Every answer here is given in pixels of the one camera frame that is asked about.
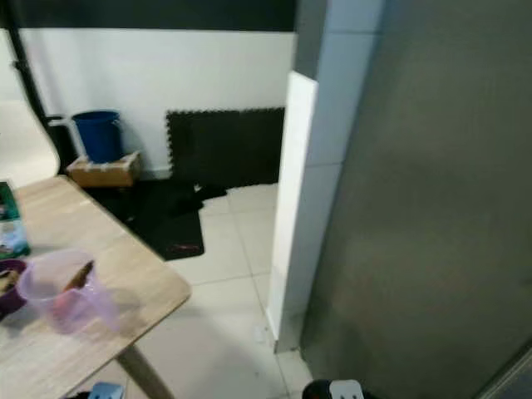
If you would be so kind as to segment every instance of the white wall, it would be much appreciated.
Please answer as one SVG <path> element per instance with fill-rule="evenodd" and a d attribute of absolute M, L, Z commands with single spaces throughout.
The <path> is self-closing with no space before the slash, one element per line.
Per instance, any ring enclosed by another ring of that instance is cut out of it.
<path fill-rule="evenodd" d="M 331 0 L 317 82 L 290 76 L 267 310 L 278 351 L 299 344 L 383 3 Z"/>
<path fill-rule="evenodd" d="M 284 106 L 293 33 L 142 29 L 23 29 L 47 113 L 112 108 L 126 149 L 169 168 L 167 110 Z M 21 98 L 0 36 L 0 99 Z"/>

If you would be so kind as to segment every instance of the plastic measuring cup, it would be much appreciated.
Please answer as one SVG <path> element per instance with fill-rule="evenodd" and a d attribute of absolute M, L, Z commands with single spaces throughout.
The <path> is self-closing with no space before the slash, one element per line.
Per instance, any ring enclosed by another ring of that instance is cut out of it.
<path fill-rule="evenodd" d="M 94 317 L 117 330 L 117 311 L 109 293 L 101 286 L 95 268 L 83 288 L 65 292 L 76 273 L 94 259 L 75 249 L 65 249 L 34 258 L 17 282 L 17 291 L 59 333 L 73 333 Z"/>

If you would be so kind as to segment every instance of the table leg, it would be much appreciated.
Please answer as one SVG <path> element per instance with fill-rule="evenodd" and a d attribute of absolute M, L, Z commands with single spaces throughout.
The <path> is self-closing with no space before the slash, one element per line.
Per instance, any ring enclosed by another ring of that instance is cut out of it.
<path fill-rule="evenodd" d="M 116 360 L 150 399 L 174 399 L 172 392 L 135 345 L 128 347 Z"/>

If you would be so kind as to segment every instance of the blue bucket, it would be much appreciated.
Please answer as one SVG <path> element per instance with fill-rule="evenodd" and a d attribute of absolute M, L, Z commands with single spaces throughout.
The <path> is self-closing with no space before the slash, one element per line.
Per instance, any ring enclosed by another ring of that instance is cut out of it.
<path fill-rule="evenodd" d="M 118 112 L 82 112 L 74 115 L 72 119 L 76 122 L 89 160 L 96 164 L 105 164 L 124 156 Z"/>

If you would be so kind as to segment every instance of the white tile floor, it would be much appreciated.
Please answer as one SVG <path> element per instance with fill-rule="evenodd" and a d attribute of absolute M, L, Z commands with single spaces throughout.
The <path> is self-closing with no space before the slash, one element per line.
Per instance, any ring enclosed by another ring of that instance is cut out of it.
<path fill-rule="evenodd" d="M 193 285 L 192 298 L 138 346 L 176 399 L 298 399 L 311 380 L 298 352 L 273 354 L 264 316 L 277 185 L 233 189 L 199 212 L 205 254 L 168 262 Z M 97 381 L 146 399 L 112 362 Z"/>

